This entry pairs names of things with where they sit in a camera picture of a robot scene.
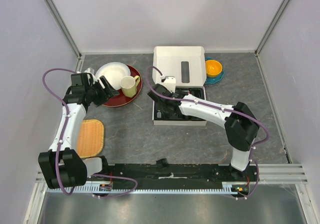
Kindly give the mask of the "small oil bottle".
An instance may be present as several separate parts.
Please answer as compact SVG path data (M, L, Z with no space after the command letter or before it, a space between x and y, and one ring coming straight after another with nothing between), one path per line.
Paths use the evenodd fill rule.
M160 111L158 111L158 112L156 113L156 118L157 118L157 119L161 119L161 118L162 118L162 113L161 113Z

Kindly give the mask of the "black comb guard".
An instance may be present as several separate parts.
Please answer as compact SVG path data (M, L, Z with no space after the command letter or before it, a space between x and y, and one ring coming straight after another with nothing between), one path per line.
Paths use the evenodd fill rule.
M161 158L156 161L156 166L159 171L163 171L169 167L169 162L166 158Z

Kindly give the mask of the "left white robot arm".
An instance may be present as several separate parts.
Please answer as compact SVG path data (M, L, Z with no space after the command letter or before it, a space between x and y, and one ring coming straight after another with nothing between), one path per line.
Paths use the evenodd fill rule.
M62 103L62 116L55 138L48 151L41 152L38 163L47 186L61 189L83 186L87 178L94 176L99 181L110 175L107 159L104 156L82 159L77 153L78 138L82 122L91 104L99 107L110 98L119 95L105 77L95 77L94 70L71 73L71 85L63 98L54 95Z

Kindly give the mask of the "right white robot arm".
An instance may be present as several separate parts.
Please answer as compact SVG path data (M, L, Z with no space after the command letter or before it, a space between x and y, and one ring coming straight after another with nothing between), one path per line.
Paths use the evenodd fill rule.
M232 146L230 177L240 181L247 175L251 147L259 125L254 122L255 116L246 104L218 104L198 98L188 91L170 92L161 84L154 85L148 96L170 116L195 117L222 127Z

